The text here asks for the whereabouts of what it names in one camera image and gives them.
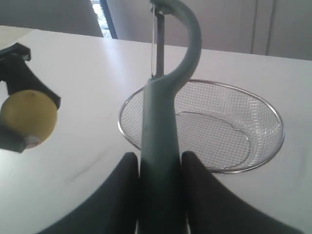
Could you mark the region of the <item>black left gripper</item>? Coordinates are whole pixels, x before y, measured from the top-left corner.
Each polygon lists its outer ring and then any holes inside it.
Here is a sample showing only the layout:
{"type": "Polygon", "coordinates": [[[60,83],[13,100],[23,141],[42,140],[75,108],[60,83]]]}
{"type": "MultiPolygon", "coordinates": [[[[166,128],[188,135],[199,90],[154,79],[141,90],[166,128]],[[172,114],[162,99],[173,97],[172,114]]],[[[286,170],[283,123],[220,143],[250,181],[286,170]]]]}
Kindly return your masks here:
{"type": "Polygon", "coordinates": [[[15,43],[0,50],[0,80],[7,86],[8,95],[35,90],[47,95],[56,108],[60,108],[61,98],[48,88],[26,65],[31,60],[31,50],[27,46],[15,43]]]}

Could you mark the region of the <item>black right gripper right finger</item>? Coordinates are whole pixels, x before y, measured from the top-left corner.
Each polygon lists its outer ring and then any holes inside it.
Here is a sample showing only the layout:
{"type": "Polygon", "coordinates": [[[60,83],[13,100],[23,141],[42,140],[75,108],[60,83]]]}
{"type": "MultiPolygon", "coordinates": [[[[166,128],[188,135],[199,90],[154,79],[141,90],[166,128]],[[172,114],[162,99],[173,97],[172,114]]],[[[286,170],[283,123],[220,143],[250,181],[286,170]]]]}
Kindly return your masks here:
{"type": "Polygon", "coordinates": [[[191,151],[182,154],[188,223],[193,234],[300,234],[232,193],[191,151]]]}

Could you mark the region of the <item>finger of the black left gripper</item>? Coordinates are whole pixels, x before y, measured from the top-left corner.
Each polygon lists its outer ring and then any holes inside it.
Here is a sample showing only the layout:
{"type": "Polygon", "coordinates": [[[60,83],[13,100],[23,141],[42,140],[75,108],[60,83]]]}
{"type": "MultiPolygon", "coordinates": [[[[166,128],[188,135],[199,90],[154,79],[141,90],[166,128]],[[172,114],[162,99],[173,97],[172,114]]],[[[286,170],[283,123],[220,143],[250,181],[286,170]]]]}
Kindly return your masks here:
{"type": "Polygon", "coordinates": [[[22,135],[5,125],[0,125],[0,148],[22,153],[26,149],[26,143],[22,135]]]}

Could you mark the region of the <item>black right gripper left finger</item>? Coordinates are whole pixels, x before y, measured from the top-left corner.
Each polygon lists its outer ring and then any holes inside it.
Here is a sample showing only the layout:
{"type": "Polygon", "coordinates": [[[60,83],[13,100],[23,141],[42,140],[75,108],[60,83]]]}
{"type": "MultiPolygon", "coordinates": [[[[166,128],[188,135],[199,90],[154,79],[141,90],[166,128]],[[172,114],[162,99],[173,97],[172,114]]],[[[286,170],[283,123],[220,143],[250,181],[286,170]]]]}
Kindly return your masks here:
{"type": "Polygon", "coordinates": [[[133,234],[138,212],[138,159],[128,152],[101,186],[43,234],[133,234]]]}

